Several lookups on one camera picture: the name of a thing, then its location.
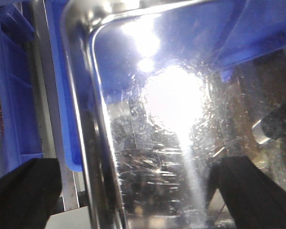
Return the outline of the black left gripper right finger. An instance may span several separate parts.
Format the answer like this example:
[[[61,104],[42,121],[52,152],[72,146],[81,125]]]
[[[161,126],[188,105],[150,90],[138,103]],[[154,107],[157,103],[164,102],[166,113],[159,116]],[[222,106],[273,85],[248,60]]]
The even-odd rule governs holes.
[[[210,165],[207,201],[216,190],[238,229],[286,229],[286,191],[247,156]]]

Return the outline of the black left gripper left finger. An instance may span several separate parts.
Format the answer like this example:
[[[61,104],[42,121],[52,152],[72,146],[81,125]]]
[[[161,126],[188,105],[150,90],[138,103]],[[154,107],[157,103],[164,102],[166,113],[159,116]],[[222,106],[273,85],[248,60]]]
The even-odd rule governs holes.
[[[0,178],[0,229],[43,229],[62,191],[59,161],[34,158]]]

